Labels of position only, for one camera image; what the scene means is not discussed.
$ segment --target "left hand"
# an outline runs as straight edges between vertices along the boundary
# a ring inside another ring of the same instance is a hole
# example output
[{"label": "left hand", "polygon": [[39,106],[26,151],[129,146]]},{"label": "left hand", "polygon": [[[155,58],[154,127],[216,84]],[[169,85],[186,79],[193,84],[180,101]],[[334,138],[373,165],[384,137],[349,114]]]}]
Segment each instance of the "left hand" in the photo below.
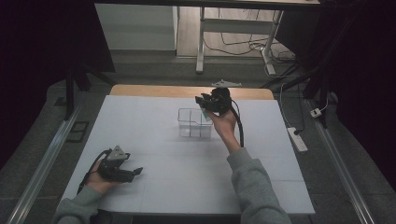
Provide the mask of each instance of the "left hand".
[{"label": "left hand", "polygon": [[106,194],[111,188],[121,184],[120,182],[110,182],[104,180],[96,171],[101,161],[98,161],[92,168],[90,177],[87,180],[87,186],[93,188],[101,194]]}]

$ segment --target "person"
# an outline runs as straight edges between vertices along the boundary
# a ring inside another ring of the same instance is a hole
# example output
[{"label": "person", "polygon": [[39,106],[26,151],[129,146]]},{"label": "person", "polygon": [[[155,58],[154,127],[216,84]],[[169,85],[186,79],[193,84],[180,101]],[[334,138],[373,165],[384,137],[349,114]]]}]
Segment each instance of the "person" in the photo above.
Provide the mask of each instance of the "person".
[{"label": "person", "polygon": [[[236,118],[229,110],[222,116],[205,111],[213,120],[215,130],[221,137],[230,155],[232,183],[241,209],[241,223],[288,224],[289,216],[282,209],[274,193],[271,180],[262,163],[252,159],[246,148],[241,147],[234,135]],[[105,181],[95,173],[99,163],[93,167],[87,185],[72,200],[63,199],[53,218],[53,223],[90,223],[90,217],[97,214],[100,198],[119,183]]]}]

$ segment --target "white table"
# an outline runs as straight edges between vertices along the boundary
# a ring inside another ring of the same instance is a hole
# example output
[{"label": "white table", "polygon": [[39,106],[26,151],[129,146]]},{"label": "white table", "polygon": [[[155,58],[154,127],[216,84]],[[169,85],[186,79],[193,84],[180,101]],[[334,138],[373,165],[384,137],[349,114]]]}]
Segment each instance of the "white table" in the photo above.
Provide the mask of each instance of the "white table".
[{"label": "white table", "polygon": [[[232,90],[232,96],[236,91],[243,89]],[[216,131],[210,138],[179,136],[178,109],[198,106],[190,95],[185,96],[108,95],[64,198],[76,196],[78,184],[100,152],[120,145],[132,154],[121,168],[144,169],[132,183],[111,190],[100,202],[101,209],[132,214],[239,214],[228,152]],[[277,101],[235,101],[247,150],[261,159],[281,206],[289,214],[315,213]]]}]

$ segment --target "power strip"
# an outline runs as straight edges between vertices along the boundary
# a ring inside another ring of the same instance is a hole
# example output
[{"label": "power strip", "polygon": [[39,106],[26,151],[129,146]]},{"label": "power strip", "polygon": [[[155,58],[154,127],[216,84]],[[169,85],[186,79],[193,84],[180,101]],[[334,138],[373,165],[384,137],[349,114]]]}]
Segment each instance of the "power strip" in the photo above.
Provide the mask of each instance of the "power strip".
[{"label": "power strip", "polygon": [[308,148],[306,147],[301,136],[299,134],[294,133],[295,131],[296,131],[295,128],[288,128],[288,132],[289,132],[291,140],[293,140],[293,144],[297,147],[297,150],[299,152],[306,152],[308,150]]}]

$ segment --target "cable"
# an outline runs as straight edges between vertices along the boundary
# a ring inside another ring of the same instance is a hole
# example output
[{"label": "cable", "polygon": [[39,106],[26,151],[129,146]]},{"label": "cable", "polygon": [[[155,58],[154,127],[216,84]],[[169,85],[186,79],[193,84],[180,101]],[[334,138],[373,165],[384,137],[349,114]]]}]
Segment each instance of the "cable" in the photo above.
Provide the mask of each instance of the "cable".
[{"label": "cable", "polygon": [[286,53],[286,52],[291,52],[291,50],[284,50],[284,51],[281,51],[281,52],[279,52],[279,53],[277,54],[277,57],[276,57],[276,56],[274,55],[272,49],[270,49],[271,59],[274,60],[276,63],[295,63],[295,62],[296,62],[295,59],[281,59],[281,58],[279,58],[279,54],[281,54],[281,53]]},{"label": "cable", "polygon": [[[231,112],[233,113],[233,116],[236,118],[236,123],[238,124],[238,129],[239,129],[239,141],[240,141],[240,145],[241,147],[244,147],[245,145],[245,140],[244,140],[244,128],[242,126],[242,122],[241,122],[241,118],[239,116],[239,107],[236,104],[236,102],[234,100],[228,101],[226,100],[222,95],[217,95],[222,101],[224,101],[228,108],[231,110]],[[235,109],[233,108],[233,103],[236,105],[236,107],[238,108],[238,114],[236,113]]]},{"label": "cable", "polygon": [[268,77],[271,77],[271,78],[293,77],[294,75],[292,75],[292,73],[295,72],[295,71],[300,67],[300,65],[299,65],[298,63],[293,63],[293,64],[292,64],[291,66],[289,66],[289,68],[288,68],[285,72],[283,72],[281,75],[279,75],[279,76],[271,76],[271,75],[268,73],[267,64],[268,64],[268,62],[265,63],[264,72],[265,72],[265,75],[267,75]]},{"label": "cable", "polygon": [[273,22],[275,22],[275,14],[276,14],[276,10],[274,10],[274,13],[273,13]]},{"label": "cable", "polygon": [[329,98],[326,99],[326,105],[325,105],[322,109],[320,109],[320,111],[326,109],[326,107],[327,107],[328,104],[329,104]]},{"label": "cable", "polygon": [[[219,10],[219,18],[222,18],[220,8],[218,8],[218,10]],[[247,16],[246,20],[250,18],[251,11],[252,11],[252,9],[249,10],[249,15]],[[259,14],[260,14],[260,10],[257,11],[257,15],[256,15],[255,21],[259,18]],[[253,35],[250,35],[250,38],[249,38],[248,41],[240,41],[240,42],[226,43],[225,40],[224,40],[223,33],[220,33],[220,35],[221,35],[221,41],[222,41],[222,43],[223,43],[224,45],[226,45],[226,46],[238,45],[238,44],[246,44],[246,43],[248,43],[248,46],[249,46],[250,49],[257,49],[257,48],[259,48],[259,47],[265,47],[265,44],[260,43],[260,42],[259,42],[259,43],[256,43],[256,41],[263,41],[263,40],[267,40],[267,39],[268,39],[268,38],[262,38],[262,39],[252,40],[251,38],[253,37]],[[224,50],[221,50],[221,49],[215,49],[215,50],[222,51],[222,52],[229,53],[229,54],[234,54],[234,53],[231,53],[231,52],[228,52],[228,51],[224,51]]]},{"label": "cable", "polygon": [[287,123],[287,124],[289,125],[289,127],[291,128],[291,125],[290,125],[288,119],[286,119],[285,111],[283,110],[283,104],[282,104],[282,91],[283,91],[283,85],[285,85],[285,83],[283,83],[282,86],[280,87],[280,95],[279,95],[280,110],[282,111],[283,120],[285,120],[286,123]]},{"label": "cable", "polygon": [[238,110],[238,116],[239,116],[239,118],[241,118],[241,113],[239,113],[239,106],[238,106],[238,104],[234,101],[234,100],[232,100],[233,101],[233,103],[236,105],[236,109]]},{"label": "cable", "polygon": [[95,161],[94,161],[93,164],[91,165],[90,170],[87,172],[87,174],[84,175],[84,178],[82,179],[81,183],[79,184],[77,194],[79,194],[79,192],[82,190],[82,188],[84,188],[84,186],[85,186],[85,184],[86,184],[86,182],[87,182],[87,180],[88,180],[88,177],[90,177],[90,174],[96,172],[96,171],[92,172],[92,169],[93,169],[93,167],[95,166],[95,164],[99,161],[99,159],[100,159],[103,155],[107,154],[109,151],[110,151],[110,150],[105,150],[105,151],[103,151],[101,154],[99,154],[98,157],[96,157]]},{"label": "cable", "polygon": [[246,52],[242,52],[242,53],[232,53],[232,52],[229,52],[229,51],[226,51],[226,50],[222,50],[222,49],[213,49],[213,48],[210,48],[210,47],[206,44],[205,39],[204,39],[204,44],[205,44],[205,46],[206,46],[207,48],[209,48],[209,49],[211,49],[211,50],[220,51],[220,52],[228,53],[228,54],[231,54],[231,55],[243,55],[243,54],[250,53],[251,51],[254,50],[254,49],[250,49],[250,50],[248,50],[248,51],[246,51]]},{"label": "cable", "polygon": [[[282,102],[283,85],[285,85],[285,83],[283,83],[282,86],[280,87],[280,94],[279,94],[280,110],[281,110],[281,112],[282,112],[283,120],[285,120],[285,122],[286,122],[286,123],[288,124],[288,126],[291,128],[291,125],[290,125],[288,119],[286,118],[285,110],[283,109],[283,102]],[[296,130],[296,131],[295,131],[295,134],[298,134],[298,133],[300,133],[300,132],[302,132],[302,131],[305,130],[304,113],[303,113],[303,107],[301,106],[300,85],[298,85],[297,88],[298,88],[298,100],[299,100],[299,106],[300,106],[300,113],[301,113],[301,118],[302,118],[302,120],[303,120],[303,128],[302,128],[302,129],[299,129],[299,130]]]},{"label": "cable", "polygon": [[[282,75],[280,75],[279,77],[273,77],[273,78],[280,78],[280,79],[283,79],[283,78],[285,78],[285,77],[291,77],[290,74],[293,73],[295,70],[297,70],[299,67],[300,67],[299,64],[294,63],[294,64],[292,64],[285,72],[283,72]],[[273,83],[276,83],[276,82],[277,82],[277,79],[270,80],[269,82],[262,84],[262,86],[260,87],[260,89],[268,88],[268,87],[270,87]]]},{"label": "cable", "polygon": [[298,92],[298,103],[300,105],[301,119],[303,120],[303,128],[300,130],[296,130],[296,132],[300,133],[303,130],[305,130],[304,113],[303,113],[303,107],[301,106],[300,84],[297,84],[297,92]]}]

